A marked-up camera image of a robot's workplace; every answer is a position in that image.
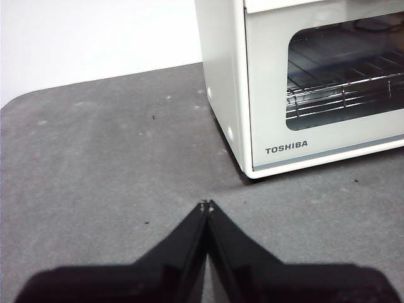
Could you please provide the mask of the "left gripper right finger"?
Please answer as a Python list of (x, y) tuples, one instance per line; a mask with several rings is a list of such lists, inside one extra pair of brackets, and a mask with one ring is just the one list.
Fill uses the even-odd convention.
[(209, 254), (231, 302), (399, 302), (379, 270), (356, 264), (284, 263), (208, 202)]

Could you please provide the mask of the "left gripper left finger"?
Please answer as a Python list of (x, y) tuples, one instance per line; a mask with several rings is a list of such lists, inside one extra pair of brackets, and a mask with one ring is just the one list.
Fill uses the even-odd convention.
[(17, 302), (200, 302), (208, 204), (198, 203), (131, 264), (62, 266), (34, 274)]

